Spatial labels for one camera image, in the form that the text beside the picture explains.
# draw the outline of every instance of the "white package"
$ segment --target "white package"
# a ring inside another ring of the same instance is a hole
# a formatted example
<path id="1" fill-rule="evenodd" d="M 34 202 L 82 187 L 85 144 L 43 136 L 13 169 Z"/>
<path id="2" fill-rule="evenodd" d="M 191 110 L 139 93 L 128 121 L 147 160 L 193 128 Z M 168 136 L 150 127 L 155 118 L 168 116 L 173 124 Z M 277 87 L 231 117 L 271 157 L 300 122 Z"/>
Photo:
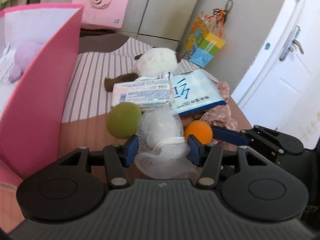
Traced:
<path id="1" fill-rule="evenodd" d="M 111 107 L 122 102 L 135 103 L 142 111 L 173 104 L 173 90 L 167 79 L 116 83 L 113 86 Z"/>

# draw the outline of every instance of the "door handle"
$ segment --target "door handle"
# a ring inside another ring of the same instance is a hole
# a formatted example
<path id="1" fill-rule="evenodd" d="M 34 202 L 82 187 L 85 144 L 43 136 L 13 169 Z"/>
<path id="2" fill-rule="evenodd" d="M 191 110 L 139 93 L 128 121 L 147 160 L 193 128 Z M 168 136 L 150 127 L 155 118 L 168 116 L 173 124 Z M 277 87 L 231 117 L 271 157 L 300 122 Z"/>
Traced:
<path id="1" fill-rule="evenodd" d="M 301 46 L 301 43 L 299 41 L 297 41 L 296 39 L 293 39 L 292 41 L 294 44 L 296 44 L 300 50 L 300 53 L 303 55 L 304 54 L 304 51 L 303 51 L 303 48 Z"/>
<path id="2" fill-rule="evenodd" d="M 284 61 L 290 52 L 294 52 L 294 49 L 293 49 L 294 44 L 296 44 L 298 46 L 301 54 L 304 54 L 304 51 L 303 51 L 303 48 L 302 48 L 300 42 L 297 41 L 297 37 L 298 37 L 299 33 L 300 33 L 300 27 L 296 26 L 295 29 L 289 34 L 289 37 L 283 46 L 284 50 L 282 51 L 282 53 L 279 57 L 280 61 Z"/>

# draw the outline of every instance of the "purple plush toy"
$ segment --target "purple plush toy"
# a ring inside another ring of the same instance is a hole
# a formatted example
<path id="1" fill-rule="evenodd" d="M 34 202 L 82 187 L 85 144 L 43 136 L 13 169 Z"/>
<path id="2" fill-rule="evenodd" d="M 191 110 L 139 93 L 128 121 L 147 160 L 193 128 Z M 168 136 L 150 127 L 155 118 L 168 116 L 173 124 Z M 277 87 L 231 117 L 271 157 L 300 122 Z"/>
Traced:
<path id="1" fill-rule="evenodd" d="M 11 83 L 17 81 L 34 57 L 41 50 L 42 45 L 37 42 L 28 41 L 23 43 L 17 48 L 17 51 L 14 55 L 14 66 L 10 71 L 9 81 Z"/>

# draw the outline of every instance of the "panda ear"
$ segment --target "panda ear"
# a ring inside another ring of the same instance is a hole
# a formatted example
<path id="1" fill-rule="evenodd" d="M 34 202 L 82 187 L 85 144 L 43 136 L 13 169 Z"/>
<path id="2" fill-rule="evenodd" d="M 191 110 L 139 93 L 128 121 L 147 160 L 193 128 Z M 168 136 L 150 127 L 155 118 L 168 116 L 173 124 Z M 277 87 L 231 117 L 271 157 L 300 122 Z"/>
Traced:
<path id="1" fill-rule="evenodd" d="M 138 60 L 143 54 L 137 55 L 134 57 L 134 60 Z"/>
<path id="2" fill-rule="evenodd" d="M 181 58 L 180 58 L 180 56 L 179 56 L 177 53 L 176 53 L 176 57 L 177 57 L 177 62 L 180 63 Z"/>

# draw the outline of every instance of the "blue package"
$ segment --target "blue package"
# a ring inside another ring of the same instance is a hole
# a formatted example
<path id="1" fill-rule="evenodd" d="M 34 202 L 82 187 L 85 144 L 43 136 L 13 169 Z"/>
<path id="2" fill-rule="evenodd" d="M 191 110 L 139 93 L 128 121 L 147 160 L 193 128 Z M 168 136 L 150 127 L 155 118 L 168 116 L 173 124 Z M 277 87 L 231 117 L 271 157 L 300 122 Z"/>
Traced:
<path id="1" fill-rule="evenodd" d="M 178 114 L 189 114 L 218 105 L 225 105 L 215 84 L 199 68 L 172 78 L 174 104 Z"/>
<path id="2" fill-rule="evenodd" d="M 202 49 L 196 49 L 193 55 L 189 58 L 189 61 L 199 65 L 200 67 L 205 67 L 211 59 L 213 59 L 213 56 L 210 53 Z"/>

